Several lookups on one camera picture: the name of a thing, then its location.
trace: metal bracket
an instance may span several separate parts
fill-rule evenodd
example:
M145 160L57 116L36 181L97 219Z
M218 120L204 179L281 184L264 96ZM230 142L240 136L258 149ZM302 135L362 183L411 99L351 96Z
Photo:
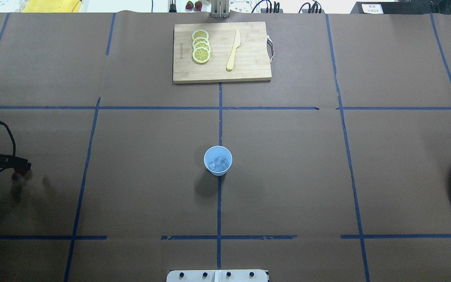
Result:
M269 282L268 273L261 269L170 271L166 282Z
M211 0L212 18L229 18L228 0Z

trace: red strawberry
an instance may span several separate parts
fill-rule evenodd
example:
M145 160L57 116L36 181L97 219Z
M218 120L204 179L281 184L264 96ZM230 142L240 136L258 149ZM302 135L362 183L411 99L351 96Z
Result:
M203 7L203 3L201 3L201 1L196 1L195 7L198 11L201 11L201 8Z
M192 10L194 8L194 4L191 1L188 1L186 4L186 10Z

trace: white label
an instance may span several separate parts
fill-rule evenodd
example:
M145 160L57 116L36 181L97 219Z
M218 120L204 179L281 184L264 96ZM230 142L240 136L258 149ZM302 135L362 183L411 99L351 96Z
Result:
M384 11L382 10L381 4L361 4L361 7L363 8L363 12L365 14L383 14Z

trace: yellow cloth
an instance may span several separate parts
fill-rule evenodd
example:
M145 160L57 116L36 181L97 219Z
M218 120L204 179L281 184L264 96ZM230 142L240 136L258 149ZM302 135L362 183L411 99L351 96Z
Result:
M80 0L29 0L24 13L70 13L77 12Z

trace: lemon slice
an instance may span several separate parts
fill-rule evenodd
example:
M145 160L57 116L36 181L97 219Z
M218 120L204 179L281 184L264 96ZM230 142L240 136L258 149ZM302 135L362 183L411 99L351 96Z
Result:
M210 50L205 47L198 47L193 51L193 59L198 64L204 64L210 59Z
M193 46L196 45L196 43L198 43L198 42L206 42L206 43L208 43L208 45L210 45L210 43L208 42L208 39L206 39L204 37L196 37L193 40Z
M197 30L197 31L193 32L193 40L198 37L204 37L204 38L208 39L208 38L210 38L210 35L208 34L208 32L206 32L206 30Z
M199 48L199 47L207 48L208 51L211 50L210 45L209 45L208 43L206 43L205 41L200 41L200 42L196 43L196 44L193 46L193 50L195 50L196 48Z

